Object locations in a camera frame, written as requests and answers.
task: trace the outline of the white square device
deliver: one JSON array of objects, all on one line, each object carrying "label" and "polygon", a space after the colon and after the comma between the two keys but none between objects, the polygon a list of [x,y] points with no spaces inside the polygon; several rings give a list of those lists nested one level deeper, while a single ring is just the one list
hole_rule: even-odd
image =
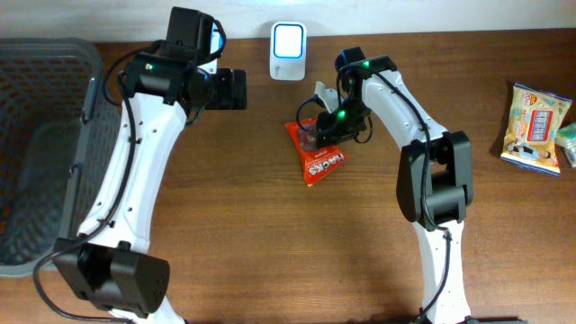
[{"label": "white square device", "polygon": [[306,73],[306,26],[277,22],[270,31],[270,77],[302,80]]}]

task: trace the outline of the red package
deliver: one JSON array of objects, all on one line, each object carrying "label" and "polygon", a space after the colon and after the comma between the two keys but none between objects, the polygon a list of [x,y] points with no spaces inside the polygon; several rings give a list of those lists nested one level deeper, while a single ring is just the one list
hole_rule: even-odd
[{"label": "red package", "polygon": [[[301,121],[301,124],[308,131],[313,131],[316,128],[316,118]],[[289,122],[284,126],[290,133],[298,153],[300,153],[306,185],[316,184],[348,159],[348,155],[344,154],[336,145],[316,149],[314,137],[301,130],[298,123]]]}]

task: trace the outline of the camera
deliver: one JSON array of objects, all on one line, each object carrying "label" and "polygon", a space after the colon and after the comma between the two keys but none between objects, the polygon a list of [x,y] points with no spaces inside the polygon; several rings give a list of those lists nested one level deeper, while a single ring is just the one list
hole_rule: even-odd
[{"label": "camera", "polygon": [[[221,43],[211,53],[214,25]],[[166,40],[154,42],[126,67],[128,96],[159,95],[164,104],[178,102],[186,114],[200,109],[246,109],[246,71],[218,68],[210,74],[199,68],[219,58],[225,46],[226,33],[219,21],[197,10],[173,7]]]}]

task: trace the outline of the wooden table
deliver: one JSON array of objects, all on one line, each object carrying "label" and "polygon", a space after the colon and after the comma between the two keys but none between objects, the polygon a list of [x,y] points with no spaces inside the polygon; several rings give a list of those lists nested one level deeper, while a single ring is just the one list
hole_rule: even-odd
[{"label": "wooden table", "polygon": [[[138,46],[99,49],[110,65]],[[175,145],[149,253],[170,262],[168,296],[179,314],[245,323],[416,315],[420,254],[396,202],[400,152],[391,136],[376,121],[369,144],[342,144],[350,159],[308,188],[284,129],[317,80],[333,86],[339,51],[361,46],[369,57],[390,55],[430,115],[472,141],[475,196],[463,236],[472,315],[573,323],[576,172],[559,149],[559,178],[499,153],[515,81],[576,97],[576,31],[318,37],[308,46],[306,78],[278,82],[268,75],[268,40],[230,40],[220,66],[248,71],[248,110],[206,112]],[[67,310],[103,315],[57,273],[43,278]],[[0,296],[4,324],[71,322],[41,302],[29,277],[0,279]]]}]

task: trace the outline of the colorful chip bag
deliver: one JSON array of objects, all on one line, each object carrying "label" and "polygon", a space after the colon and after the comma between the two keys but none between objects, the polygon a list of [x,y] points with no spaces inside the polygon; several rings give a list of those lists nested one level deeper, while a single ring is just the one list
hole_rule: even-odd
[{"label": "colorful chip bag", "polygon": [[[314,131],[317,118],[301,121],[301,125],[308,131]],[[348,159],[338,146],[330,146],[317,149],[316,140],[307,131],[304,131],[296,122],[289,122],[284,125],[294,146],[302,160],[304,169],[304,182],[307,186],[313,186],[321,178],[334,171],[342,162]]]},{"label": "colorful chip bag", "polygon": [[519,167],[558,176],[554,138],[572,100],[520,83],[514,85],[500,157]]}]

